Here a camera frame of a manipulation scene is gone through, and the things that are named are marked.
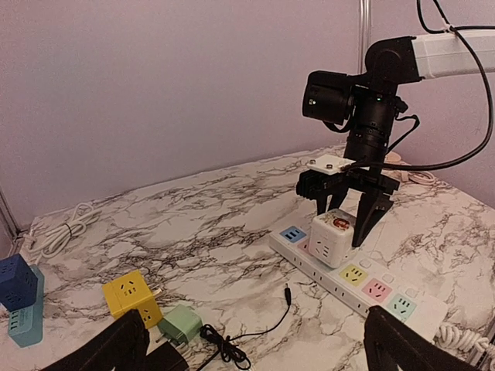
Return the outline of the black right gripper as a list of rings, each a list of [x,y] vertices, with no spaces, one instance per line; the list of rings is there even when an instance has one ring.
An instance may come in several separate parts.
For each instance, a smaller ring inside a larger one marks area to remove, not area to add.
[[[349,189],[363,192],[358,203],[352,239],[352,247],[360,247],[370,231],[392,207],[393,202],[389,195],[398,191],[399,185],[398,180],[383,175],[378,167],[368,170],[352,168],[332,175],[307,170],[299,175],[295,191],[298,196],[316,200],[317,215],[339,209]]]

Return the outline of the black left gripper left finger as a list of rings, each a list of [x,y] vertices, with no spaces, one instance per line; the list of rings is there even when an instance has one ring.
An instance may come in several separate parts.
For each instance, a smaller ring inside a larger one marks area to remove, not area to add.
[[[132,309],[87,344],[45,369],[144,370],[149,343],[149,331],[139,311]]]

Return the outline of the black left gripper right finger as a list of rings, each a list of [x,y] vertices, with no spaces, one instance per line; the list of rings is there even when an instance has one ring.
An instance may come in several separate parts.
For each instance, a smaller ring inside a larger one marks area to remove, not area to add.
[[[364,325],[369,370],[474,370],[467,362],[437,348],[381,306],[372,306]]]

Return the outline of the white cube socket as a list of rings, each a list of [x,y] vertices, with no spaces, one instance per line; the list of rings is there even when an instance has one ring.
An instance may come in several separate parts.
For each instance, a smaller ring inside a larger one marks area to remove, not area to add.
[[[356,218],[341,209],[315,216],[311,222],[309,252],[328,267],[338,268],[352,250]]]

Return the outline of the yellow cube socket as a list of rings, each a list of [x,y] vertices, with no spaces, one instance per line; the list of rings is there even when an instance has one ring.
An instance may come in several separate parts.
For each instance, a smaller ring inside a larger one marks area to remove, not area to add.
[[[133,309],[138,311],[146,329],[157,326],[163,319],[155,295],[139,270],[104,284],[102,290],[111,316],[115,320]]]

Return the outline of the green plug adapter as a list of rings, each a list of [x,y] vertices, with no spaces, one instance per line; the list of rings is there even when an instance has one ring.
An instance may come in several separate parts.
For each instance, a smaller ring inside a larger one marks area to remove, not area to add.
[[[157,324],[162,336],[175,345],[188,345],[199,335],[202,326],[202,318],[185,305],[177,305]]]

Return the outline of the long white power strip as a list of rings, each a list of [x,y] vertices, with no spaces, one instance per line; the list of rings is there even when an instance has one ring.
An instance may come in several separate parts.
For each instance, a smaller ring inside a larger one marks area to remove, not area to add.
[[[370,308],[377,305],[425,339],[437,341],[444,349],[476,350],[494,356],[492,340],[478,332],[461,330],[444,322],[448,309],[444,301],[414,286],[359,250],[344,254],[338,267],[329,267],[326,260],[334,248],[326,240],[311,237],[296,226],[271,233],[269,246],[365,318]]]

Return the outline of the teal power strip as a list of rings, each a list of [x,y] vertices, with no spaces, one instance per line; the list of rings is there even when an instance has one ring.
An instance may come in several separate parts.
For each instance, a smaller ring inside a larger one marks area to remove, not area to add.
[[[9,313],[8,335],[19,348],[35,345],[43,340],[45,278],[37,265],[31,265],[30,267],[38,278],[36,302],[34,305]]]

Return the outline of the blue cube socket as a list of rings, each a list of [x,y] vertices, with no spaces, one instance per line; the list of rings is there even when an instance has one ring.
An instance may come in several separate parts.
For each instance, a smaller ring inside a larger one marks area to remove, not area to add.
[[[1,260],[1,304],[13,312],[34,305],[38,278],[20,254]]]

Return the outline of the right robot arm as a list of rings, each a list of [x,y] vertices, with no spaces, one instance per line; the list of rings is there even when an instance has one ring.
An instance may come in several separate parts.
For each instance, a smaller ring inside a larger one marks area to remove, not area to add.
[[[425,29],[420,36],[382,39],[365,55],[358,75],[317,70],[309,74],[302,114],[332,132],[347,136],[342,156],[312,160],[299,176],[298,195],[316,202],[318,214],[340,208],[347,193],[357,190],[360,201],[351,244],[359,247],[392,207],[398,182],[386,176],[394,148],[393,124],[407,119],[407,104],[398,96],[401,85],[440,77],[494,70],[494,28],[454,26]]]

